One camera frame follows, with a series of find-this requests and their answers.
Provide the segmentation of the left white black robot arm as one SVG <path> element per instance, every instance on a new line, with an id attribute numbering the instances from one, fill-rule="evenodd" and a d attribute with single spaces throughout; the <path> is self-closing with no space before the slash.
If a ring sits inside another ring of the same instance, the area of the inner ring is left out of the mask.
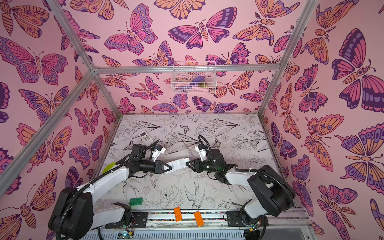
<path id="1" fill-rule="evenodd" d="M 149 146 L 134 145 L 131 153 L 115 163 L 115 166 L 86 184 L 76 188 L 66 187 L 56 202 L 48 227 L 57 240 L 79 240 L 89 230 L 103 225 L 131 220 L 131 208 L 115 204 L 110 209 L 94 210 L 97 200 L 117 184 L 132 178 L 137 172 L 163 174 L 172 170 L 158 159 L 166 148 L 154 142 Z"/>

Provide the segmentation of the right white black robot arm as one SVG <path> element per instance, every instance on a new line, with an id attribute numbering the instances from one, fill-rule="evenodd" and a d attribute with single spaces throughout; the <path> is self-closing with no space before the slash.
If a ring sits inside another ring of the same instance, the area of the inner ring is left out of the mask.
<path id="1" fill-rule="evenodd" d="M 225 162 L 218 149 L 199 150 L 199 158 L 186 162 L 195 173 L 213 173 L 217 181 L 228 186 L 250 188 L 255 198 L 248 200 L 240 210 L 231 211 L 244 226 L 254 226 L 267 216 L 277 217 L 294 206 L 295 191 L 270 166 L 260 169 L 240 169 Z"/>

